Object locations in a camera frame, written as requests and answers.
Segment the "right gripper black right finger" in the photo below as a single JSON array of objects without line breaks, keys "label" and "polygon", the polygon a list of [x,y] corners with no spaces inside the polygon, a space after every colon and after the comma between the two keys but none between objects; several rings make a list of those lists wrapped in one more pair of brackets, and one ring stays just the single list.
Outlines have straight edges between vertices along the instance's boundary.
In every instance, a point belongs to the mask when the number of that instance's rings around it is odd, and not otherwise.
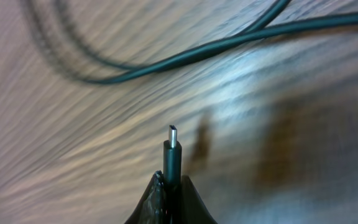
[{"label": "right gripper black right finger", "polygon": [[181,177],[180,223],[217,224],[203,203],[196,187],[187,175]]}]

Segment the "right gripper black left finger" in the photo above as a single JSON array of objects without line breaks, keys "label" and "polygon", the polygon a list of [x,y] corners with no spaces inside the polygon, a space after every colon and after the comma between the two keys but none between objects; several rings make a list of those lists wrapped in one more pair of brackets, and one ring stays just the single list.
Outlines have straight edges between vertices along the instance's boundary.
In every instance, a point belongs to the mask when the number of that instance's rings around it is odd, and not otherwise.
[{"label": "right gripper black left finger", "polygon": [[139,203],[125,224],[162,224],[165,216],[164,178],[160,170],[154,172]]}]

